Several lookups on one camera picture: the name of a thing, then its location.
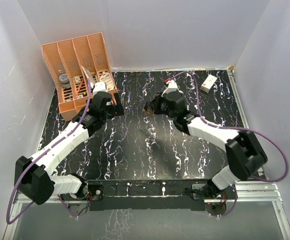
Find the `white red small box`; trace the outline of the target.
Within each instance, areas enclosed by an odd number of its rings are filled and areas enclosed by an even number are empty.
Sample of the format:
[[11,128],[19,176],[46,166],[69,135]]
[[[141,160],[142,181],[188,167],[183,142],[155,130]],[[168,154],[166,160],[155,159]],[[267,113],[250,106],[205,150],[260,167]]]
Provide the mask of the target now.
[[216,76],[209,74],[202,83],[200,89],[205,93],[209,93],[212,87],[214,86],[215,82],[217,81],[217,79],[218,78]]

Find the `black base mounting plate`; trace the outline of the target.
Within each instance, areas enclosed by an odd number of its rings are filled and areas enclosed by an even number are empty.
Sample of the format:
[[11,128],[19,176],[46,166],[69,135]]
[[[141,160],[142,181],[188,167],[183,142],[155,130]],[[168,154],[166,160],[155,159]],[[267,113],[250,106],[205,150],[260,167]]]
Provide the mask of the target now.
[[234,200],[230,187],[216,197],[206,193],[206,180],[156,179],[156,180],[89,180],[87,195],[75,199],[69,194],[61,198],[70,204],[86,204],[90,211],[105,210],[163,210],[189,209],[205,211],[209,204],[221,206]]

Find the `white packaged card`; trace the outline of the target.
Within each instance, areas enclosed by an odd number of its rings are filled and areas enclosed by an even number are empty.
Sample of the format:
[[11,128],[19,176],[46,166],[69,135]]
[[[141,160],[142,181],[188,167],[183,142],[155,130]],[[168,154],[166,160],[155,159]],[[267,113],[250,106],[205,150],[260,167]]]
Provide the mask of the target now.
[[94,71],[90,72],[87,68],[84,66],[81,66],[84,75],[86,79],[89,81],[90,87],[93,89],[95,87],[95,84],[98,82],[98,77]]

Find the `grey round tin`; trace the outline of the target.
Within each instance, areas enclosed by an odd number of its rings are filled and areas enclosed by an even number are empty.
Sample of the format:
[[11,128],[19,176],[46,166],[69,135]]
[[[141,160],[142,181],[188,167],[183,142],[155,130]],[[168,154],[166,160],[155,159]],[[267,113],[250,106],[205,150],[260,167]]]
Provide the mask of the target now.
[[59,81],[60,81],[61,86],[64,89],[70,89],[71,83],[70,83],[68,75],[61,70],[58,73],[59,73]]

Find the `orange pencil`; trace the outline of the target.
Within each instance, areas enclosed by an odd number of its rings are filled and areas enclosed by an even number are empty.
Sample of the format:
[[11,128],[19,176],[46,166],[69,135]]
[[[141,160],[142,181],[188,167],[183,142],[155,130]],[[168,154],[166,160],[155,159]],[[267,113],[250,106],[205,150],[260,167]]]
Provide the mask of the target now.
[[80,81],[80,83],[75,84],[75,93],[79,95],[85,91],[85,81],[84,79]]

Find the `white label packet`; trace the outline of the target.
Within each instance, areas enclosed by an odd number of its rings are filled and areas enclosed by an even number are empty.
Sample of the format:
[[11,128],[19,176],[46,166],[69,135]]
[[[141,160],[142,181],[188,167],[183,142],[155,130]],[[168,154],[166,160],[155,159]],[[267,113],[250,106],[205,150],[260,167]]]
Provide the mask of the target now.
[[113,76],[108,71],[103,71],[103,72],[100,73],[99,81],[105,83],[106,89],[108,91],[114,90],[116,88],[115,82],[113,80]]

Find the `orange plastic file organizer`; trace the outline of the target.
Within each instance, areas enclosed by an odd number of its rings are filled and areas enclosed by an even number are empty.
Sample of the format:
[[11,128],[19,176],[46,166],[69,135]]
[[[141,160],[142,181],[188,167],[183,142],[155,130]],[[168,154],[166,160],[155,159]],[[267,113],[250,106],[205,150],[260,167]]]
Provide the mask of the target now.
[[[98,82],[100,82],[101,72],[112,74],[103,34],[99,32],[47,43],[41,48],[42,56],[57,90],[59,113],[65,121],[70,121],[87,103],[88,80],[82,66],[90,72],[95,72]],[[68,75],[70,88],[62,87],[59,71]],[[76,95],[75,76],[82,76],[85,82],[85,91],[79,95]],[[115,89],[108,92],[117,93],[116,84]]]

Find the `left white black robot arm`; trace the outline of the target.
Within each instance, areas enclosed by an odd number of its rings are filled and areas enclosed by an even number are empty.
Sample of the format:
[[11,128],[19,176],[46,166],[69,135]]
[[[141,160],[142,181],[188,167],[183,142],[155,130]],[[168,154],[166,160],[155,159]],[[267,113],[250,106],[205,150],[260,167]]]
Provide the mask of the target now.
[[53,141],[44,149],[27,158],[21,156],[15,163],[14,183],[17,189],[37,205],[51,196],[71,194],[78,200],[88,195],[88,181],[76,173],[53,175],[57,166],[78,145],[100,130],[107,120],[124,115],[117,92],[96,93],[88,111],[81,110]]

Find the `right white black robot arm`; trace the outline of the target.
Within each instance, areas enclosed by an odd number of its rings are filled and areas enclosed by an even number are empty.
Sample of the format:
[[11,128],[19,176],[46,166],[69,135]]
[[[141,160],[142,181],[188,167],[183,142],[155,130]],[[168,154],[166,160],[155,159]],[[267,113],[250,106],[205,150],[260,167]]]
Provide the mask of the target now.
[[179,91],[158,94],[152,101],[146,102],[144,110],[156,115],[166,115],[180,132],[202,138],[225,151],[227,166],[201,189],[194,189],[195,194],[218,199],[225,194],[227,187],[248,180],[268,161],[253,132],[224,129],[219,125],[213,127],[203,117],[187,109],[185,99]]

